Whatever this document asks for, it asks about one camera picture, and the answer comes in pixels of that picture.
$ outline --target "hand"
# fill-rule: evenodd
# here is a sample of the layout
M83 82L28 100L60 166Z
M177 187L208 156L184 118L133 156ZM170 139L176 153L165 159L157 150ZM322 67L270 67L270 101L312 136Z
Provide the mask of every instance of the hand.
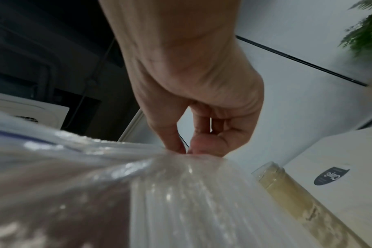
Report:
M188 106L195 127L189 153L224 156L249 141L264 90L234 36L239 1L101 0L101 5L136 99L168 149L185 153L177 122Z

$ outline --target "plastic bag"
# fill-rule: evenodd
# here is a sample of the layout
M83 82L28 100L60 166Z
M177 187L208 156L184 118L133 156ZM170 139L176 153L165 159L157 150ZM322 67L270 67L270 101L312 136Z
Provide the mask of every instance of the plastic bag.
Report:
M0 248L317 248L225 159L0 114Z

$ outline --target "finger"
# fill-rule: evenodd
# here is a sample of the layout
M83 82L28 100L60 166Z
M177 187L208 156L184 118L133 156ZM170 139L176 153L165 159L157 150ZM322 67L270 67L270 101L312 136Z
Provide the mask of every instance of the finger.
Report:
M255 129L260 111L244 117L227 120L228 130L218 135L199 134L190 141L193 154L225 156L227 153L246 144Z
M194 132L196 134L209 134L211 132L211 119L193 114Z
M224 131L224 120L212 119L212 134L219 134Z
M179 137L176 124L168 127L158 127L152 124L148 125L159 136L161 141L163 141L163 144L167 149L181 154L186 153L185 146Z

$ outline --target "green plant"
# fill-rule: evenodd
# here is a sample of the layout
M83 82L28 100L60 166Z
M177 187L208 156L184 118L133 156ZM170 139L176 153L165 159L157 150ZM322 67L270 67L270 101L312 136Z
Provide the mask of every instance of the green plant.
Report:
M372 0L361 0L350 9L353 8L372 9ZM349 47L356 56L363 50L372 50L372 14L346 31L349 33L343 38L340 45Z

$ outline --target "plastic wrap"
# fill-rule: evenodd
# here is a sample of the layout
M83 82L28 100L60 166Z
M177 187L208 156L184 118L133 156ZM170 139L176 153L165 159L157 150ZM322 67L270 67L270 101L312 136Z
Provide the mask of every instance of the plastic wrap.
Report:
M225 159L0 114L0 248L318 248Z

